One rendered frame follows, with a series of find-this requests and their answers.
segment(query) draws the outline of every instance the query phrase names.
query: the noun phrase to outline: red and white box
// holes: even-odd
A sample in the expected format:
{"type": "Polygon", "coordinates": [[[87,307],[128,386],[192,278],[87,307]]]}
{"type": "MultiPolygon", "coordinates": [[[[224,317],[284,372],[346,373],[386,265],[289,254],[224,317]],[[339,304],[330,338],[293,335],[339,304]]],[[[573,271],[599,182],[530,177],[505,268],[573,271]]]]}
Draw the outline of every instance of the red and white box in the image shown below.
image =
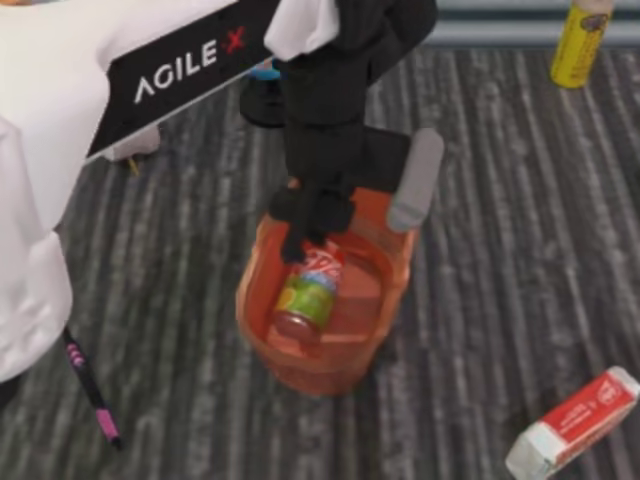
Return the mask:
{"type": "Polygon", "coordinates": [[[606,436],[631,412],[640,384],[612,367],[531,425],[507,456],[516,480],[544,480],[606,436]]]}

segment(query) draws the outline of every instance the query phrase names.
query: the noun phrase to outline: yellow tube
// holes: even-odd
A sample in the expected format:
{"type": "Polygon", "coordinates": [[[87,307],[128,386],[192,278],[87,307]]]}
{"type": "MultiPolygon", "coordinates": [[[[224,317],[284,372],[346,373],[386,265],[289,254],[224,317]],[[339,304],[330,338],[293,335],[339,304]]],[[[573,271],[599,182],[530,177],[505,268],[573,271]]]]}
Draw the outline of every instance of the yellow tube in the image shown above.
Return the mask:
{"type": "Polygon", "coordinates": [[[551,67],[556,84],[580,88],[587,83],[613,8],[614,0],[573,0],[551,67]]]}

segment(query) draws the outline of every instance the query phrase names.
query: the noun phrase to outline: small bottle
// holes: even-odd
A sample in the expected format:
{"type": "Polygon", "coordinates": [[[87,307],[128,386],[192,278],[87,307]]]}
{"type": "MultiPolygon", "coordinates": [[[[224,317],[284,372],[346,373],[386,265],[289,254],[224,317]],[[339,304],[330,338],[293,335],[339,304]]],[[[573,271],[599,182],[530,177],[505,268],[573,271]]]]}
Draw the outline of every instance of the small bottle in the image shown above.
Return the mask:
{"type": "Polygon", "coordinates": [[[333,242],[305,245],[306,259],[295,265],[274,309],[274,327],[284,337],[318,343],[333,308],[345,265],[344,253],[333,242]]]}
{"type": "Polygon", "coordinates": [[[587,83],[613,8],[614,0],[573,0],[551,68],[559,86],[580,88],[587,83]]]}

